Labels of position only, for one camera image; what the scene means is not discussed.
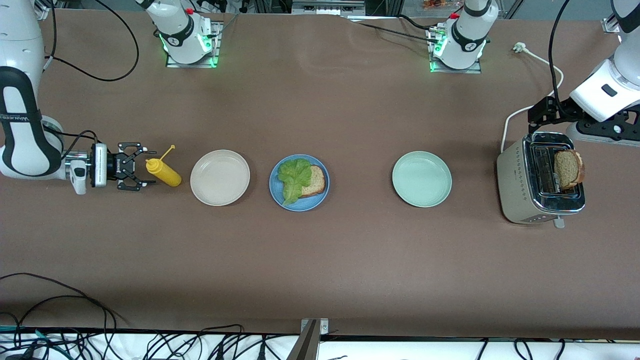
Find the light green plate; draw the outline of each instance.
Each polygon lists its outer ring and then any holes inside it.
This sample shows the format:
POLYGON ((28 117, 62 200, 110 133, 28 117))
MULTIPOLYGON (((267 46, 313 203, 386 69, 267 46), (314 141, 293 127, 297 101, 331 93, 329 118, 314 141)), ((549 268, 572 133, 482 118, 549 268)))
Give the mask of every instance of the light green plate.
POLYGON ((438 156, 413 151, 400 158, 393 171, 394 188, 413 206, 430 208, 443 202, 451 191, 451 171, 438 156))

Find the brown tabletop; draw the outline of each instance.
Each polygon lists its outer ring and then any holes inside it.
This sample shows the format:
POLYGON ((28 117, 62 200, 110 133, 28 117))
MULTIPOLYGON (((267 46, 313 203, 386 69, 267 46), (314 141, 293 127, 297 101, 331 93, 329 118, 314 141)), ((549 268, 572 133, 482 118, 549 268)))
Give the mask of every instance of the brown tabletop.
MULTIPOLYGON (((0 177, 2 273, 81 288, 124 316, 122 327, 296 332, 300 318, 324 317, 343 334, 640 335, 637 149, 577 144, 587 206, 564 231, 510 224, 500 210, 504 119, 550 90, 548 67, 510 49, 523 41, 546 57, 549 22, 498 21, 474 76, 430 73, 420 41, 320 15, 241 15, 217 69, 166 69, 148 15, 123 16, 138 68, 103 83, 54 62, 42 113, 68 132, 94 130, 112 149, 175 144, 166 162, 184 184, 131 193, 110 183, 77 196, 64 181, 0 177), (189 188, 193 165, 216 149, 251 167, 244 196, 220 208, 189 188), (391 184, 395 161, 416 150, 452 172, 451 194, 434 208, 406 204, 391 184), (282 209, 268 188, 273 166, 298 153, 319 158, 332 181, 306 213, 282 209)), ((420 35, 397 20, 373 23, 420 35)), ((50 20, 42 27, 49 48, 50 20)), ((56 55, 98 76, 134 60, 108 12, 58 11, 58 36, 56 55)), ((617 38, 597 22, 564 22, 556 44, 566 97, 617 38)), ((524 115, 513 119, 509 140, 526 128, 524 115)), ((0 307, 18 313, 67 293, 31 279, 1 286, 0 307)), ((60 300, 26 324, 101 327, 102 313, 60 300)))

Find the lettuce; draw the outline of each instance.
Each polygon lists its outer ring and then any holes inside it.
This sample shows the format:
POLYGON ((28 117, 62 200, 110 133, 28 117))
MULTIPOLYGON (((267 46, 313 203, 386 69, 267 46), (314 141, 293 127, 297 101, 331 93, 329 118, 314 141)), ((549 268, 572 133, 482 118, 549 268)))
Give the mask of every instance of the lettuce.
POLYGON ((306 159, 285 161, 278 168, 278 179, 284 183, 282 204, 293 204, 302 196, 302 188, 311 185, 311 163, 306 159))

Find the blue plate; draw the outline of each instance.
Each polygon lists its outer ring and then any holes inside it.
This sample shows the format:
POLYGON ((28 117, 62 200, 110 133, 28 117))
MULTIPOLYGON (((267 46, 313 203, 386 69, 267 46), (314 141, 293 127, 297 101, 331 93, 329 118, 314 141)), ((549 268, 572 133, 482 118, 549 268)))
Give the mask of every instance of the blue plate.
POLYGON ((276 166, 271 171, 271 176, 269 177, 269 190, 271 190, 271 196, 273 197, 273 200, 275 200, 278 203, 278 205, 280 205, 281 207, 289 211, 307 211, 320 205, 320 203, 326 197, 326 194, 329 193, 329 184, 330 184, 329 171, 326 170, 326 167, 324 167, 324 165, 320 162, 320 160, 314 158, 313 156, 304 155, 304 154, 291 155, 280 160, 280 162, 277 163, 276 166), (278 169, 280 168, 280 165, 283 162, 291 159, 307 159, 309 160, 311 165, 319 166, 324 172, 324 180, 326 181, 326 186, 324 187, 324 191, 322 193, 319 193, 311 197, 298 199, 298 201, 294 202, 293 204, 282 205, 282 203, 284 202, 284 195, 282 195, 284 183, 278 179, 278 169))

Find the yellow squeeze bottle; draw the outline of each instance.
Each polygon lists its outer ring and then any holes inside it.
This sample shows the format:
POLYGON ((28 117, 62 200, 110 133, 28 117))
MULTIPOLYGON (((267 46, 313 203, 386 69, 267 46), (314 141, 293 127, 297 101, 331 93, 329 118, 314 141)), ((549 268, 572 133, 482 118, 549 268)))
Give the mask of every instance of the yellow squeeze bottle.
POLYGON ((147 159, 147 171, 149 174, 152 174, 158 179, 164 181, 167 185, 176 187, 182 182, 182 177, 162 161, 162 159, 164 159, 164 157, 173 149, 175 149, 175 145, 171 145, 169 150, 167 150, 161 158, 147 159))

